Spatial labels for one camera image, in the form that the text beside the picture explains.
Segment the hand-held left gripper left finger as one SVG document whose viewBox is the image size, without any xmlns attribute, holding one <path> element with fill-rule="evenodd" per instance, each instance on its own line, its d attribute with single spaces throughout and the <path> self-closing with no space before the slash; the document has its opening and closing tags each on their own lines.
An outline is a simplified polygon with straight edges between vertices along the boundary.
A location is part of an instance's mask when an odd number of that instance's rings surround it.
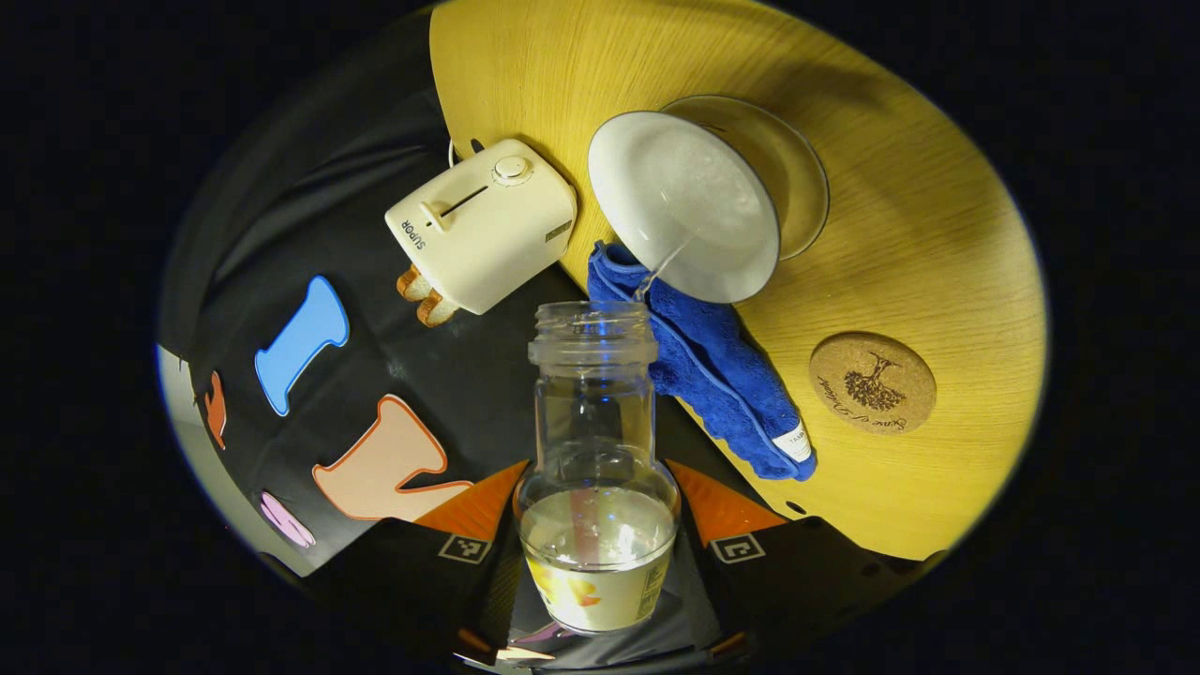
<svg viewBox="0 0 1200 675">
<path fill-rule="evenodd" d="M 415 522 L 383 518 L 301 587 L 398 639 L 412 658 L 497 661 L 524 567 L 511 501 L 527 466 L 491 474 Z"/>
</svg>

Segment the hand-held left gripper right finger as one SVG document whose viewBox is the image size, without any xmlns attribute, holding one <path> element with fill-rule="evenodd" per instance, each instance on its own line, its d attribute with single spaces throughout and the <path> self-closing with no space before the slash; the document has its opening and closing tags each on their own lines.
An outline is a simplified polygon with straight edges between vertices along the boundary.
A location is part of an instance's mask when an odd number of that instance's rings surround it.
<svg viewBox="0 0 1200 675">
<path fill-rule="evenodd" d="M 943 557 L 878 554 L 822 516 L 779 516 L 702 471 L 666 465 L 682 497 L 680 607 L 706 662 L 806 649 Z"/>
</svg>

